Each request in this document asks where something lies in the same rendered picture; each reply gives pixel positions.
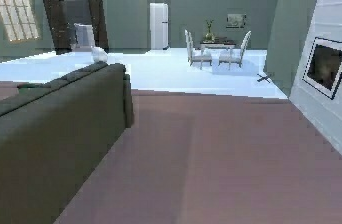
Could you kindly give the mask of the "white round object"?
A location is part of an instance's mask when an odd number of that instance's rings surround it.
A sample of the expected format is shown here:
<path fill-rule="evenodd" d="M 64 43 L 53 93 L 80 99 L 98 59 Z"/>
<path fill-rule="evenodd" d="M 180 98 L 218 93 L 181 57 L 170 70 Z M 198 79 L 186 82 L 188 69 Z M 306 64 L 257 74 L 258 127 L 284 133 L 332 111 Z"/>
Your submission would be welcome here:
<path fill-rule="evenodd" d="M 100 47 L 93 47 L 91 54 L 95 62 L 106 62 L 108 60 L 108 54 Z"/>

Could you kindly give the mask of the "grey white bin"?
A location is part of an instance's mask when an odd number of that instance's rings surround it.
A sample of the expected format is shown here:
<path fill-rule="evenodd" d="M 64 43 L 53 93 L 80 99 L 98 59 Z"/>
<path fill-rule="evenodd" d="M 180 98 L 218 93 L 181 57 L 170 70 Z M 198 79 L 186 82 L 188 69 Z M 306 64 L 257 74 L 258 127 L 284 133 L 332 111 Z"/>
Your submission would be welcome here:
<path fill-rule="evenodd" d="M 77 46 L 80 48 L 91 48 L 95 46 L 93 27 L 91 25 L 75 23 Z"/>

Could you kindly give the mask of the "white dining chair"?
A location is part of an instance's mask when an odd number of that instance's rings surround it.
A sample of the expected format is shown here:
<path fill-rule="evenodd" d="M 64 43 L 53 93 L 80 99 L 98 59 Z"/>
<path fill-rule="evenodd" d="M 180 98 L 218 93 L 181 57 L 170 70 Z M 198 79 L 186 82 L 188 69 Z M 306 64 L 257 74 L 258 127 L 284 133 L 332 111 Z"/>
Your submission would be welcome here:
<path fill-rule="evenodd" d="M 227 63 L 228 68 L 231 68 L 232 64 L 237 64 L 239 67 L 242 67 L 243 56 L 244 56 L 244 53 L 247 49 L 247 45 L 248 45 L 249 40 L 251 38 L 251 34 L 252 34 L 251 31 L 248 31 L 245 34 L 238 53 L 235 53 L 234 49 L 230 48 L 228 53 L 221 54 L 219 56 L 218 63 L 219 64 Z"/>
<path fill-rule="evenodd" d="M 192 65 L 194 62 L 199 62 L 200 67 L 203 67 L 204 62 L 208 62 L 209 65 L 212 65 L 212 55 L 209 52 L 205 52 L 204 50 L 196 52 L 193 47 L 193 39 L 191 33 L 188 30 L 185 30 L 184 33 L 186 38 L 186 48 L 189 65 Z"/>

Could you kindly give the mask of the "small framed wall picture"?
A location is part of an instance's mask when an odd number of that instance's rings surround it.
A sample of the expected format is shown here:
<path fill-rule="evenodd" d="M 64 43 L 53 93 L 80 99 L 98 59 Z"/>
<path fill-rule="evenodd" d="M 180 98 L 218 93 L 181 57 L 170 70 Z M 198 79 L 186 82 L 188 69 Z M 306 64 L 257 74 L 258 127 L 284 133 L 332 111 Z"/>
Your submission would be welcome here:
<path fill-rule="evenodd" d="M 245 14 L 228 14 L 227 15 L 227 28 L 244 28 L 246 21 Z"/>

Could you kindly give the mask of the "dark dining table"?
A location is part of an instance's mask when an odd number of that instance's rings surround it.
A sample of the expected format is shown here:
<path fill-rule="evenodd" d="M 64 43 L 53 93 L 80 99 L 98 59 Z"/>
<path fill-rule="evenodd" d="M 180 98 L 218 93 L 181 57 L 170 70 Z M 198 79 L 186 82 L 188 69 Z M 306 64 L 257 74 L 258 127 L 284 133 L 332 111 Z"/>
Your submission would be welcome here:
<path fill-rule="evenodd" d="M 204 53 L 207 49 L 233 49 L 236 43 L 230 39 L 204 40 L 200 42 L 200 51 Z"/>

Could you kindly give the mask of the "window with white grid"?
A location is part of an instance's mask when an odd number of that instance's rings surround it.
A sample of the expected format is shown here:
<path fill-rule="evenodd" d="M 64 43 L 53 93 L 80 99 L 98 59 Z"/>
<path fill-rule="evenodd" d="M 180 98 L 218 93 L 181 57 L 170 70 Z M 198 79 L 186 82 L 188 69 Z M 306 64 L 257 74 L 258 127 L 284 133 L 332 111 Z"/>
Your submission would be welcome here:
<path fill-rule="evenodd" d="M 31 0 L 0 0 L 0 17 L 10 42 L 40 37 Z"/>

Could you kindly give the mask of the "dark brown doorway frame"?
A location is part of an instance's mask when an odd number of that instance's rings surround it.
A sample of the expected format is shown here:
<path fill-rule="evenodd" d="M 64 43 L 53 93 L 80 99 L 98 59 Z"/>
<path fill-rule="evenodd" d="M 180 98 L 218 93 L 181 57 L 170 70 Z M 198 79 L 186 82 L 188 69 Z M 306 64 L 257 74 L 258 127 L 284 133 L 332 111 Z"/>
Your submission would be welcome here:
<path fill-rule="evenodd" d="M 75 23 L 91 25 L 95 46 L 109 51 L 103 0 L 43 0 L 43 4 L 57 55 L 91 50 L 77 46 Z"/>

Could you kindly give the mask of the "green house plant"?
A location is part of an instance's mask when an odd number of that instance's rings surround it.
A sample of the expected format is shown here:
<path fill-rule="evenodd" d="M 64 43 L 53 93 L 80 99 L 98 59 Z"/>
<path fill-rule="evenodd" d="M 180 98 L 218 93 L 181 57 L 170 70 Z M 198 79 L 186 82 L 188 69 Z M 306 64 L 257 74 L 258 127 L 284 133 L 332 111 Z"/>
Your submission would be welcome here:
<path fill-rule="evenodd" d="M 212 41 L 214 39 L 214 34 L 212 33 L 212 24 L 213 20 L 206 20 L 207 33 L 205 35 L 205 39 L 207 41 Z"/>

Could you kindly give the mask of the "white fridge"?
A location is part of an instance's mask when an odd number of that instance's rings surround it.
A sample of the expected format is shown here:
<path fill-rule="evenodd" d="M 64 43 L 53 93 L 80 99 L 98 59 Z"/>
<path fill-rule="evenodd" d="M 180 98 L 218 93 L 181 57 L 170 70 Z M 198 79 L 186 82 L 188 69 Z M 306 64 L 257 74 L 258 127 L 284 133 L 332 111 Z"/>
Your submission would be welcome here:
<path fill-rule="evenodd" d="M 151 48 L 165 50 L 168 43 L 168 5 L 166 3 L 150 4 Z"/>

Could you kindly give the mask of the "dark green sofa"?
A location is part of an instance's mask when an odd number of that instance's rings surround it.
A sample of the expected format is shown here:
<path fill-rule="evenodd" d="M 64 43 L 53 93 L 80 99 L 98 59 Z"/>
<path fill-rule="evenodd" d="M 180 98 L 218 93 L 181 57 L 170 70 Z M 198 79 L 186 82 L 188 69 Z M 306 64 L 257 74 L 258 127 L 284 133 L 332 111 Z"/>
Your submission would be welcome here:
<path fill-rule="evenodd" d="M 0 224 L 53 224 L 133 117 L 119 63 L 0 101 Z"/>

